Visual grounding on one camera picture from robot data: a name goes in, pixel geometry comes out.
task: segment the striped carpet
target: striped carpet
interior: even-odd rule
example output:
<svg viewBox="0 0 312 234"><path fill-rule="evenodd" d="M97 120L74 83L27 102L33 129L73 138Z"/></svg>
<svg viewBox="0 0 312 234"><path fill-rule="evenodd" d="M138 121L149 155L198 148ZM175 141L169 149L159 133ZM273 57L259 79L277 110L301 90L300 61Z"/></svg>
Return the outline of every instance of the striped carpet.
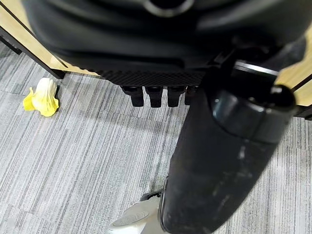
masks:
<svg viewBox="0 0 312 234"><path fill-rule="evenodd" d="M0 234L105 234L143 193L160 189L187 107L134 108L108 81L58 80L60 109L25 112L51 77L0 44ZM218 234L312 233L312 122L294 118L271 163Z"/></svg>

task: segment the black plastic tab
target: black plastic tab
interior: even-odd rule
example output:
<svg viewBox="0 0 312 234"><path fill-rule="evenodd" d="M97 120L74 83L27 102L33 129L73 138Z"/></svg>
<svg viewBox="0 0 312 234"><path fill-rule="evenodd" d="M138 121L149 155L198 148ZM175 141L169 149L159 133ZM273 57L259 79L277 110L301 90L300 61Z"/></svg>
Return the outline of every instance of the black plastic tab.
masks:
<svg viewBox="0 0 312 234"><path fill-rule="evenodd" d="M185 92L186 86L168 87L168 106L177 107L179 105L180 95Z"/></svg>
<svg viewBox="0 0 312 234"><path fill-rule="evenodd" d="M158 108L161 107L161 97L163 87L153 86L145 87L146 93L150 96L151 107Z"/></svg>
<svg viewBox="0 0 312 234"><path fill-rule="evenodd" d="M185 100L184 104L185 105L190 105L191 101L196 93L196 86L187 86L186 92L185 92Z"/></svg>
<svg viewBox="0 0 312 234"><path fill-rule="evenodd" d="M123 92L131 97L132 105L135 107L144 106L142 87L121 86Z"/></svg>

